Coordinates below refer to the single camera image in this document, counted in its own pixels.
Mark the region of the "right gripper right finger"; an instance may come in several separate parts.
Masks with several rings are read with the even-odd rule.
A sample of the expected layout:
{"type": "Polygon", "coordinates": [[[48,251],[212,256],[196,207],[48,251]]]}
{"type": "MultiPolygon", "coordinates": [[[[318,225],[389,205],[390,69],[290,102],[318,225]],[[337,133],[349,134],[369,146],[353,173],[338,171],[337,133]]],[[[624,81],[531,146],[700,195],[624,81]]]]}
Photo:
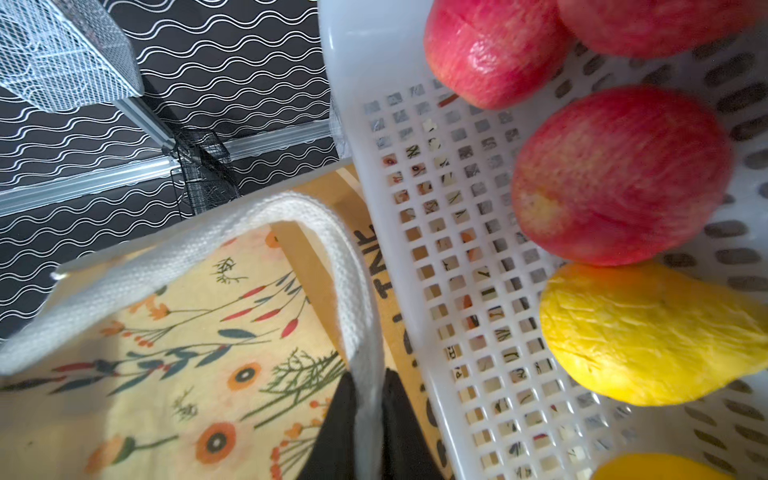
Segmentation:
{"type": "Polygon", "coordinates": [[[443,479],[399,375],[387,369],[383,386],[383,479],[443,479]]]}

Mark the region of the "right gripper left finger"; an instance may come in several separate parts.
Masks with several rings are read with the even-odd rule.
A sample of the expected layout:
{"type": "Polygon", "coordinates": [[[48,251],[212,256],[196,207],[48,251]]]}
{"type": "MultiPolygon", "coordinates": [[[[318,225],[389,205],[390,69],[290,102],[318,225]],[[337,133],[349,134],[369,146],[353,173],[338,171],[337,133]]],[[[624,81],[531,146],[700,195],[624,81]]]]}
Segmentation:
{"type": "Polygon", "coordinates": [[[349,372],[331,399],[314,447],[298,474],[300,480],[354,479],[354,425],[357,397],[349,372]]]}

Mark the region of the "cream canvas grocery bag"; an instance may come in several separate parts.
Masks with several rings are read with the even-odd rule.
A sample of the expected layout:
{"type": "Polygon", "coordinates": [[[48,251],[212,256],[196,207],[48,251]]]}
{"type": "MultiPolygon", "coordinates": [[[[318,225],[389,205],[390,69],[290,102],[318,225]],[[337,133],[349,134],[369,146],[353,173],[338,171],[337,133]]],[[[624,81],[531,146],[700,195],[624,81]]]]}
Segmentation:
{"type": "Polygon", "coordinates": [[[382,333],[343,223],[293,192],[202,219],[1,348],[5,479],[298,479],[344,373],[383,479],[382,333]]]}

